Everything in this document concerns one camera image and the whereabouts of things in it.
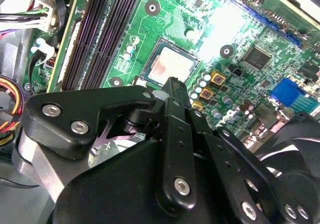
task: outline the blue connector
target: blue connector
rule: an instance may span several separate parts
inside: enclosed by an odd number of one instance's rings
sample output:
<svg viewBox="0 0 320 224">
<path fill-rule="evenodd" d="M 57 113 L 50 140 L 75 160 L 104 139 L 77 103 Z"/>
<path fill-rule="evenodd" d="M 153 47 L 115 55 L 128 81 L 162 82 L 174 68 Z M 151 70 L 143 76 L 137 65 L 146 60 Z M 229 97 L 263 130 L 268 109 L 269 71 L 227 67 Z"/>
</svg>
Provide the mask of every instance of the blue connector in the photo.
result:
<svg viewBox="0 0 320 224">
<path fill-rule="evenodd" d="M 256 12 L 255 10 L 253 10 L 251 7 L 247 6 L 244 3 L 241 3 L 237 0 L 230 0 L 236 4 L 238 4 L 239 6 L 241 6 L 242 8 L 244 8 L 248 13 L 250 13 L 254 18 L 258 19 L 260 22 L 262 22 L 263 24 L 265 24 L 268 28 L 270 28 L 271 30 L 273 30 L 274 32 L 276 32 L 279 36 L 283 37 L 284 39 L 290 41 L 291 43 L 297 45 L 298 47 L 301 45 L 302 40 L 296 38 L 295 36 L 289 34 L 289 33 L 285 33 L 282 30 L 280 30 L 280 28 L 272 23 L 270 20 L 268 20 L 267 18 L 265 18 L 264 16 L 260 15 L 258 12 Z"/>
</svg>

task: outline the red wire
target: red wire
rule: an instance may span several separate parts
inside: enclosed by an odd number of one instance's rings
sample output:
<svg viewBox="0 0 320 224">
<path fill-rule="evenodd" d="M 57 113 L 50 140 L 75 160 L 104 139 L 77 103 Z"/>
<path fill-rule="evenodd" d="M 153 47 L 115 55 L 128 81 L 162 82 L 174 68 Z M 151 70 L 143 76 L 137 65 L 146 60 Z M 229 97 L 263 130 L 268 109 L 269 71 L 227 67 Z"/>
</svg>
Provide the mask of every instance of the red wire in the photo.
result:
<svg viewBox="0 0 320 224">
<path fill-rule="evenodd" d="M 28 7 L 28 9 L 26 10 L 27 12 L 30 11 L 32 8 L 34 8 L 35 1 L 36 1 L 36 0 L 33 0 L 33 1 L 32 1 L 31 5 L 30 5 L 30 6 Z"/>
</svg>

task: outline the yellow wire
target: yellow wire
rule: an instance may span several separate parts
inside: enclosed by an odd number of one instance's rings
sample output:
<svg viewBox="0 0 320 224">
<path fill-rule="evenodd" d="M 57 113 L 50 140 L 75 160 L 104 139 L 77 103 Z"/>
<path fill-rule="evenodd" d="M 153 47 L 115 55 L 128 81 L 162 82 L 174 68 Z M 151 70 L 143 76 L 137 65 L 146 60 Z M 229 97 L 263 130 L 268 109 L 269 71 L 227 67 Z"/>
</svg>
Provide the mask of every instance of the yellow wire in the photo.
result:
<svg viewBox="0 0 320 224">
<path fill-rule="evenodd" d="M 11 142 L 14 138 L 14 134 L 11 133 L 9 136 L 7 136 L 6 138 L 0 140 L 0 147 L 7 144 L 8 142 Z"/>
<path fill-rule="evenodd" d="M 13 108 L 13 110 L 11 112 L 11 115 L 14 115 L 17 112 L 18 108 L 19 108 L 19 103 L 20 103 L 19 91 L 18 91 L 18 89 L 16 88 L 15 85 L 13 85 L 11 82 L 7 81 L 6 79 L 0 78 L 0 82 L 6 83 L 15 92 L 16 100 L 15 100 L 14 108 Z M 9 122 L 5 122 L 3 125 L 0 126 L 0 130 L 2 130 L 8 124 L 9 124 Z"/>
</svg>

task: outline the microchip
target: microchip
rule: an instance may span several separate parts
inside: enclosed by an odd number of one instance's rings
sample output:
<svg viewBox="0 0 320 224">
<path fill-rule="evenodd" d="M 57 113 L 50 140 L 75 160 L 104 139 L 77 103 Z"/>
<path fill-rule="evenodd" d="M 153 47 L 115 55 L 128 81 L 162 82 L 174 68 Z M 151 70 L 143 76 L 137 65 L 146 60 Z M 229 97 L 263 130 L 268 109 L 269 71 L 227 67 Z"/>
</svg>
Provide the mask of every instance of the microchip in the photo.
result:
<svg viewBox="0 0 320 224">
<path fill-rule="evenodd" d="M 199 8 L 202 6 L 202 3 L 203 3 L 202 0 L 196 0 L 195 6 Z"/>
<path fill-rule="evenodd" d="M 270 85 L 270 81 L 267 81 L 267 80 L 264 80 L 264 81 L 261 83 L 261 87 L 263 87 L 263 88 L 267 88 L 269 85 Z"/>
<path fill-rule="evenodd" d="M 267 65 L 271 56 L 261 48 L 253 46 L 247 51 L 242 59 L 255 70 L 260 71 Z"/>
<path fill-rule="evenodd" d="M 204 106 L 202 105 L 202 103 L 198 100 L 195 100 L 192 104 L 192 107 L 197 109 L 198 111 L 202 111 Z"/>
<path fill-rule="evenodd" d="M 214 70 L 211 72 L 211 82 L 221 86 L 226 80 L 226 77 L 219 71 Z"/>
<path fill-rule="evenodd" d="M 302 74 L 304 77 L 312 80 L 313 82 L 318 81 L 320 68 L 316 65 L 311 64 L 310 62 L 304 63 L 298 70 L 298 73 Z"/>
<path fill-rule="evenodd" d="M 200 97 L 207 99 L 207 100 L 210 100 L 211 98 L 213 98 L 214 95 L 215 95 L 215 93 L 207 87 L 205 87 L 200 93 Z"/>
<path fill-rule="evenodd" d="M 141 77 L 158 86 L 163 86 L 169 77 L 184 83 L 198 63 L 191 53 L 160 38 Z"/>
</svg>

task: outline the capacitor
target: capacitor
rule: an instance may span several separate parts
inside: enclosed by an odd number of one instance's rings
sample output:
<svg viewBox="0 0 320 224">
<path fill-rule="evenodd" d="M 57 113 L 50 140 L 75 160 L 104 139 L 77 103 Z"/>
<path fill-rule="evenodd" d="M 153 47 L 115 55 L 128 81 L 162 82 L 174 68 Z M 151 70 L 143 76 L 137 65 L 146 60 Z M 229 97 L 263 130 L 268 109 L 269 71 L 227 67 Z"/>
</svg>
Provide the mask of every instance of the capacitor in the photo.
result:
<svg viewBox="0 0 320 224">
<path fill-rule="evenodd" d="M 225 95 L 223 98 L 222 98 L 222 101 L 223 103 L 225 104 L 225 106 L 227 108 L 230 108 L 232 107 L 234 101 L 231 99 L 231 97 L 229 95 Z"/>
<path fill-rule="evenodd" d="M 199 84 L 199 86 L 202 87 L 202 88 L 204 88 L 204 87 L 207 85 L 205 79 L 203 79 L 203 78 L 199 78 L 199 79 L 198 79 L 198 84 Z"/>
<path fill-rule="evenodd" d="M 137 45 L 139 42 L 140 42 L 140 38 L 139 38 L 138 36 L 136 36 L 136 37 L 133 39 L 133 44 Z"/>
<path fill-rule="evenodd" d="M 208 82 L 208 81 L 211 80 L 211 75 L 209 74 L 209 72 L 204 71 L 204 72 L 202 72 L 201 75 L 202 75 L 203 79 L 204 79 L 206 82 Z"/>
<path fill-rule="evenodd" d="M 246 108 L 245 105 L 240 105 L 239 106 L 240 111 L 242 111 L 245 115 L 248 115 L 250 111 Z"/>
<path fill-rule="evenodd" d="M 198 98 L 198 94 L 194 90 L 191 90 L 189 92 L 189 95 L 190 95 L 191 99 L 197 99 Z"/>
<path fill-rule="evenodd" d="M 254 118 L 254 115 L 252 113 L 249 113 L 247 116 L 248 116 L 249 119 Z"/>
<path fill-rule="evenodd" d="M 248 99 L 244 100 L 243 104 L 249 111 L 252 111 L 255 108 L 255 106 Z"/>
<path fill-rule="evenodd" d="M 221 118 L 222 118 L 222 114 L 220 113 L 220 111 L 218 109 L 212 110 L 211 114 L 212 114 L 213 118 L 216 120 L 221 120 Z"/>
<path fill-rule="evenodd" d="M 195 93 L 201 93 L 202 92 L 202 88 L 201 88 L 201 86 L 200 85 L 198 85 L 198 84 L 195 84 L 194 86 L 193 86 L 193 89 L 194 89 L 194 91 L 195 91 Z"/>
<path fill-rule="evenodd" d="M 194 30 L 192 30 L 192 29 L 189 29 L 189 30 L 186 30 L 186 32 L 185 32 L 185 37 L 187 38 L 187 39 L 189 39 L 189 40 L 193 40 L 193 39 L 195 39 L 195 31 Z"/>
<path fill-rule="evenodd" d="M 130 43 L 126 46 L 126 52 L 129 53 L 129 54 L 132 54 L 134 53 L 136 50 L 136 45 L 133 44 L 133 43 Z"/>
<path fill-rule="evenodd" d="M 123 54 L 123 59 L 127 62 L 130 61 L 131 57 L 132 57 L 132 54 L 130 53 Z"/>
</svg>

